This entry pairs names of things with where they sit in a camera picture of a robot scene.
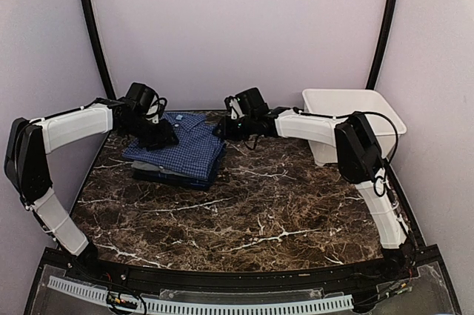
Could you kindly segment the grey shirt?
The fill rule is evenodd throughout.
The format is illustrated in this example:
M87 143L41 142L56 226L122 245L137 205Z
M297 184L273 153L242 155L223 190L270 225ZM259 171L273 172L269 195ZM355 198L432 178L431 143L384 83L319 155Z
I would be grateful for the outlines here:
M177 172L172 171L170 169L167 169L167 168L165 168L161 165L153 165L151 163L147 163L147 162L143 162L143 161L135 160L135 161L132 162L131 166L132 166L132 168L134 168L136 170L178 175Z

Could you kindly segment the blue checked long sleeve shirt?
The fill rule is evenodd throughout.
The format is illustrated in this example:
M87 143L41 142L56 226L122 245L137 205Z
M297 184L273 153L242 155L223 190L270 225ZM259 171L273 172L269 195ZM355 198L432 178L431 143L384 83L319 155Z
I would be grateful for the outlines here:
M224 147L224 141L213 135L214 126L203 113L168 112L163 119L172 125L177 145L148 151L135 140L122 156L192 178L207 179Z

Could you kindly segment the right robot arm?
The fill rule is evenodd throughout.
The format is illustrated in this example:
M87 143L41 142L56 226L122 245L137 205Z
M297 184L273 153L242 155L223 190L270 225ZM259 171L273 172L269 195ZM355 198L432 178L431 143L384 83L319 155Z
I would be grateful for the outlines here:
M277 107L261 116L229 107L213 130L223 140L247 141L255 137L281 137L329 142L336 148L338 171L365 201L373 218L384 257L378 275L393 281L414 263L415 243L397 198L387 182L390 160L382 155L367 117L355 111L343 116L306 113L297 107Z

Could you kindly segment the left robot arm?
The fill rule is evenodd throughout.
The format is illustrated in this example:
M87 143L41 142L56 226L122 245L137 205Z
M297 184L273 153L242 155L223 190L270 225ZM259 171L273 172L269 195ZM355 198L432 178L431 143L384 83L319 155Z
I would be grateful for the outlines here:
M97 247L72 220L50 176L48 155L90 136L110 131L133 136L140 147L158 150L178 144L168 121L152 122L130 100L97 98L92 103L52 116L17 118L10 128L4 173L43 231L63 250L77 258L76 271L88 282L104 277L104 265L96 260Z

